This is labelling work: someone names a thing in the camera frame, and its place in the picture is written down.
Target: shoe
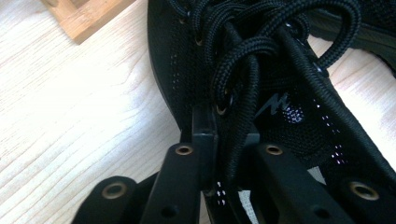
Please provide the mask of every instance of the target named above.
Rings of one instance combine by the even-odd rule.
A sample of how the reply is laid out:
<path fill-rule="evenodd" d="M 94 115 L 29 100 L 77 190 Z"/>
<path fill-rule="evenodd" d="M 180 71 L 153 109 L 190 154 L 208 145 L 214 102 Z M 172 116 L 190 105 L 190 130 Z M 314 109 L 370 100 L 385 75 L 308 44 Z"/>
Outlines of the shoe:
<path fill-rule="evenodd" d="M 315 8 L 345 16 L 342 32 L 320 58 L 307 43 L 309 21 L 302 14 Z M 360 6 L 353 0 L 148 1 L 157 84 L 183 133 L 191 132 L 195 105 L 212 105 L 218 175 L 240 222 L 247 218 L 234 193 L 244 178 L 239 171 L 248 165 L 241 158 L 253 125 L 262 142 L 287 147 L 306 170 L 319 171 L 329 192 L 349 176 L 396 189 L 394 171 L 326 70 L 350 47 L 360 24 Z"/>
<path fill-rule="evenodd" d="M 364 49 L 379 56 L 396 76 L 396 1 L 360 0 L 361 28 L 351 47 Z M 334 40 L 341 17 L 330 10 L 316 10 L 307 14 L 312 35 Z"/>

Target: shoe sole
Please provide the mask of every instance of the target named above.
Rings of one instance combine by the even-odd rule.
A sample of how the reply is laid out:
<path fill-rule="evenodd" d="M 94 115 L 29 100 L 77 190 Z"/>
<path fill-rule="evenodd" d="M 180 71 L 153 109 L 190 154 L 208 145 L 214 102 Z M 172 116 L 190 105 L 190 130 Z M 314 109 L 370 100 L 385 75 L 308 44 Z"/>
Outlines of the shoe sole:
<path fill-rule="evenodd" d="M 312 11 L 307 16 L 313 36 L 330 41 L 336 38 L 341 27 L 340 17 L 323 11 Z M 380 57 L 396 77 L 396 34 L 363 23 L 351 47 L 371 51 Z"/>

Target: wooden block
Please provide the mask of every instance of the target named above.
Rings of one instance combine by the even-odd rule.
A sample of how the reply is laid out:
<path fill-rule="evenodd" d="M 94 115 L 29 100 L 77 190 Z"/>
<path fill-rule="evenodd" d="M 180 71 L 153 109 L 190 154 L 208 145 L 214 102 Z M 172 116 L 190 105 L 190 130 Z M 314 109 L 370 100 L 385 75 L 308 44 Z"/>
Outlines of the wooden block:
<path fill-rule="evenodd" d="M 66 34 L 84 42 L 134 0 L 41 0 Z"/>

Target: light wood surface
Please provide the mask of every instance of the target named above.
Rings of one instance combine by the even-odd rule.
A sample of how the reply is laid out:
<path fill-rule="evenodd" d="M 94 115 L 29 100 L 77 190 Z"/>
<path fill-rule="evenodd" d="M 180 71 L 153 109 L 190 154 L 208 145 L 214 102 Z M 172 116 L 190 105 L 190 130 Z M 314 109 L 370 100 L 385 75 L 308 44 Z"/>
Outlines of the light wood surface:
<path fill-rule="evenodd" d="M 147 0 L 136 0 L 76 45 L 41 2 L 0 1 L 0 223 L 69 223 L 101 180 L 160 169 L 179 131 L 150 69 L 146 20 Z M 349 50 L 330 71 L 396 167 L 389 69 Z"/>
<path fill-rule="evenodd" d="M 80 44 L 134 0 L 41 0 L 59 25 Z"/>

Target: tabletop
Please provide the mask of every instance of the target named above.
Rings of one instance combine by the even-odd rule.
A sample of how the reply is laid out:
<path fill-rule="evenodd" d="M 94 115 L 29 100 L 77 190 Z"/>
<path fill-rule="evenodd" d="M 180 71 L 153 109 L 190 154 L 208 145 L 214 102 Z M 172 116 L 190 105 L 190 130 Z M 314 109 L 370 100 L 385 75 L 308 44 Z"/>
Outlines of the tabletop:
<path fill-rule="evenodd" d="M 150 68 L 147 8 L 136 0 L 77 45 L 40 1 L 0 2 L 0 223 L 69 223 L 101 180 L 159 171 L 179 130 Z M 349 49 L 329 71 L 396 168 L 389 68 Z"/>

